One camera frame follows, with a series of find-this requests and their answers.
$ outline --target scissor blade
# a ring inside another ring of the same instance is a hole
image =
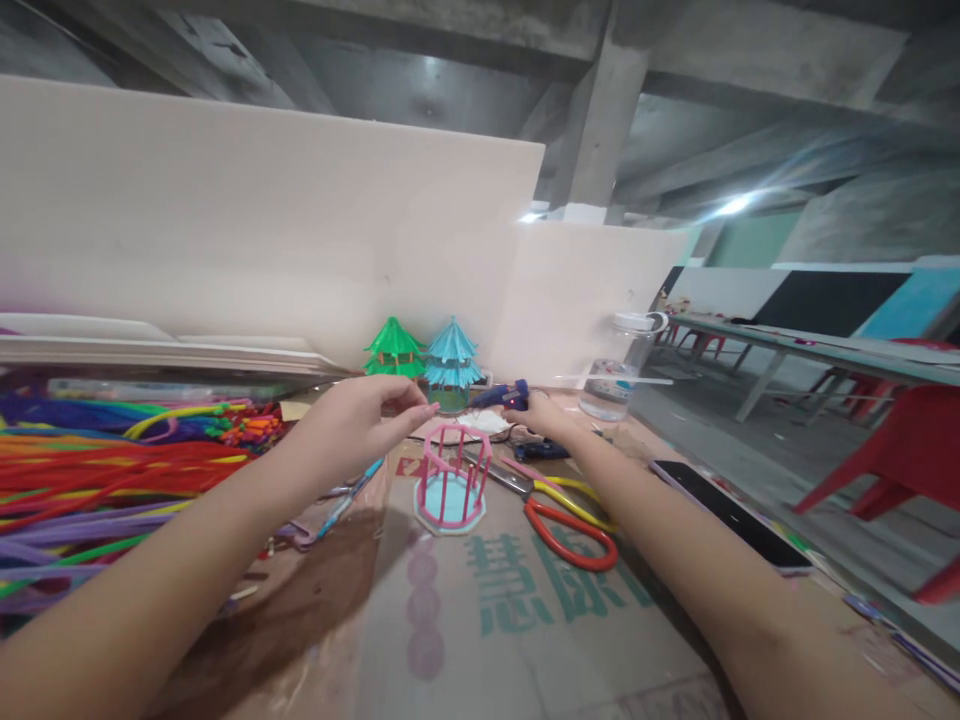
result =
[[[471,465],[478,465],[479,458],[477,457],[477,454],[471,452],[470,450],[463,451],[463,459]],[[524,498],[533,492],[533,480],[521,477],[520,475],[515,475],[507,470],[507,468],[503,467],[502,465],[497,465],[494,462],[490,463],[489,476],[508,490],[513,490],[515,493],[522,495]]]

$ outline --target pink pipe cleaner frame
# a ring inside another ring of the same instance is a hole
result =
[[[457,457],[451,458],[450,461],[444,460],[443,457],[441,457],[441,453],[445,447],[444,440],[446,439],[446,433],[448,431],[460,433],[460,443],[457,447]],[[439,449],[434,452],[433,438],[435,435],[437,435],[437,433],[440,434],[440,445]],[[472,463],[466,463],[466,461],[463,459],[463,443],[467,435],[481,442],[480,449],[477,452],[476,465],[473,465]],[[490,471],[490,462],[492,459],[493,448],[490,446],[490,439],[485,433],[465,425],[456,425],[451,423],[445,423],[435,427],[423,438],[424,461],[421,464],[420,483],[415,498],[417,503],[417,512],[421,515],[421,517],[434,524],[441,530],[462,530],[463,528],[468,527],[483,512],[483,491],[487,486],[487,473]],[[468,465],[468,470],[465,473],[462,471],[464,464]],[[467,487],[466,492],[464,493],[462,517],[456,521],[444,521],[443,518],[446,514],[445,511],[447,500],[447,473],[451,472],[454,475],[464,478],[466,480]],[[436,517],[433,513],[427,510],[427,482],[430,478],[441,475],[441,473],[443,477],[443,491],[440,499],[440,517]],[[470,492],[474,487],[477,486],[477,483],[480,485],[477,492],[477,499],[473,503],[473,511],[468,515],[467,511],[470,508]]]

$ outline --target glue gun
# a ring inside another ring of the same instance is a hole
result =
[[[503,405],[508,410],[527,409],[527,398],[530,397],[530,388],[526,380],[517,380],[514,385],[496,385],[484,393],[477,395],[470,403],[470,407],[490,407]]]

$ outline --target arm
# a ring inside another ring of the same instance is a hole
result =
[[[381,407],[402,411],[380,423]],[[434,412],[406,378],[348,380],[283,442],[0,646],[16,718],[135,718],[287,520]]]
[[[717,518],[542,393],[504,418],[561,443],[700,628],[752,718],[905,718],[913,708]]]

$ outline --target ceiling light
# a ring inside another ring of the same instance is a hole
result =
[[[717,210],[717,215],[736,215],[741,210],[744,210],[747,205],[753,202],[753,195],[741,195],[738,198],[734,198],[722,208]]]

